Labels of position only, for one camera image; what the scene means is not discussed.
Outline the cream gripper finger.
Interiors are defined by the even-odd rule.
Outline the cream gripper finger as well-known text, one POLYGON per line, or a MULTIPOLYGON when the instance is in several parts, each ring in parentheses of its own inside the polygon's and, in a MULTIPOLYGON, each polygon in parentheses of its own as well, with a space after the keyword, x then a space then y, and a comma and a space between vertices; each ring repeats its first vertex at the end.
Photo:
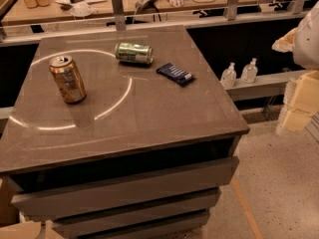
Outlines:
POLYGON ((293 28, 284 36, 277 39, 273 43, 272 49, 274 51, 281 52, 281 53, 292 52, 295 34, 296 34, 296 29, 293 28))

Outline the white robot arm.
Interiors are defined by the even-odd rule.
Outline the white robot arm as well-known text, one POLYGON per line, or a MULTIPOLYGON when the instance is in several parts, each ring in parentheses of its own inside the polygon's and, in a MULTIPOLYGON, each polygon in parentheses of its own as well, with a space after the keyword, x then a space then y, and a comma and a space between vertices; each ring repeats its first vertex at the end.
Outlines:
POLYGON ((276 40, 272 49, 291 52, 295 64, 306 70, 319 69, 319 2, 307 13, 299 25, 276 40))

